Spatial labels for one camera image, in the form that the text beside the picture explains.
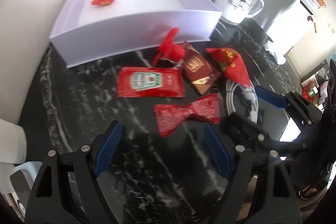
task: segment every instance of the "marble tabletop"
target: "marble tabletop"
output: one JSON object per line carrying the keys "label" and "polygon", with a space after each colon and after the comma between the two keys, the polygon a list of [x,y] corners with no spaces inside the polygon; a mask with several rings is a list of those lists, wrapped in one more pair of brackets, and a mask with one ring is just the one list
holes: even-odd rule
{"label": "marble tabletop", "polygon": [[[297,90],[299,79],[288,63],[278,65],[264,50],[268,37],[252,20],[239,26],[220,21],[205,47],[232,47],[243,57],[253,84],[277,93]],[[119,223],[199,223],[213,212],[227,185],[209,157],[203,123],[189,119],[169,138],[157,131],[155,104],[187,104],[199,97],[184,80],[186,96],[170,98],[118,98],[117,74],[121,66],[151,66],[154,49],[129,52],[66,69],[50,46],[32,82],[19,124],[26,131],[27,161],[42,161],[50,149],[71,152],[89,144],[112,120],[125,126],[123,137],[107,171],[98,177],[103,195]],[[225,78],[210,89],[225,97]],[[239,92],[238,112],[245,113]],[[260,100],[258,123],[279,139],[288,115]],[[72,188],[75,180],[70,176]],[[80,198],[73,197],[83,215]]]}

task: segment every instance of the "blue gripper pad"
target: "blue gripper pad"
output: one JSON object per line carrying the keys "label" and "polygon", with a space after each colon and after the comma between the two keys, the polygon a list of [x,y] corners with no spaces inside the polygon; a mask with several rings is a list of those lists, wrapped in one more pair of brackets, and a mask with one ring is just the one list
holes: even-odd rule
{"label": "blue gripper pad", "polygon": [[109,165],[113,153],[120,142],[121,135],[123,133],[123,126],[120,122],[117,122],[113,128],[109,127],[108,130],[110,130],[110,134],[102,144],[95,159],[96,164],[92,171],[95,177],[98,177],[102,172],[104,172]]}
{"label": "blue gripper pad", "polygon": [[226,151],[222,141],[219,139],[219,136],[216,134],[209,123],[204,125],[204,137],[216,162],[219,172],[226,178],[231,177],[232,168],[230,163],[234,159],[230,159],[229,153]]}
{"label": "blue gripper pad", "polygon": [[257,86],[255,88],[255,93],[257,94],[258,98],[263,99],[278,109],[286,109],[288,107],[285,97],[269,91],[261,86]]}

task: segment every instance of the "open gift box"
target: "open gift box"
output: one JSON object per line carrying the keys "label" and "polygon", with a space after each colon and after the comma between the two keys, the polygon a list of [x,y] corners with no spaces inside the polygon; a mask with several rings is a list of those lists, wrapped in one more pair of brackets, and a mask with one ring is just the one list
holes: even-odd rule
{"label": "open gift box", "polygon": [[67,0],[51,31],[67,67],[158,46],[172,27],[176,42],[207,41],[221,16],[210,0],[91,1]]}

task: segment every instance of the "green label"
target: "green label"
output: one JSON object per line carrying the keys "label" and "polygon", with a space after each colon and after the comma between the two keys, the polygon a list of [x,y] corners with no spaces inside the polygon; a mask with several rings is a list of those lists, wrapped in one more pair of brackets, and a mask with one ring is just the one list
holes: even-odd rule
{"label": "green label", "polygon": [[131,76],[131,87],[137,91],[162,87],[162,74],[159,72],[134,72]]}

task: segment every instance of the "bolt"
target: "bolt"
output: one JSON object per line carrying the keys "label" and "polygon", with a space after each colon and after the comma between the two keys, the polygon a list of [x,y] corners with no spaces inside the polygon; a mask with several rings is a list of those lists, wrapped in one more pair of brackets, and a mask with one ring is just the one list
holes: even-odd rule
{"label": "bolt", "polygon": [[236,150],[237,150],[238,152],[244,152],[244,151],[245,151],[245,147],[242,146],[242,145],[237,145],[237,146],[236,146]]}
{"label": "bolt", "polygon": [[263,141],[265,139],[265,136],[264,136],[264,134],[259,134],[258,135],[258,140],[260,140],[261,142]]}
{"label": "bolt", "polygon": [[272,156],[272,157],[277,157],[279,154],[278,154],[278,152],[276,152],[275,150],[271,150],[270,152],[269,152],[269,154]]}
{"label": "bolt", "polygon": [[48,152],[48,156],[49,157],[53,157],[53,156],[55,156],[56,155],[56,151],[55,150],[50,150],[49,152]]}
{"label": "bolt", "polygon": [[85,145],[83,145],[83,146],[81,147],[81,150],[82,150],[83,152],[87,152],[87,151],[90,150],[90,146],[87,145],[87,144],[85,144]]}

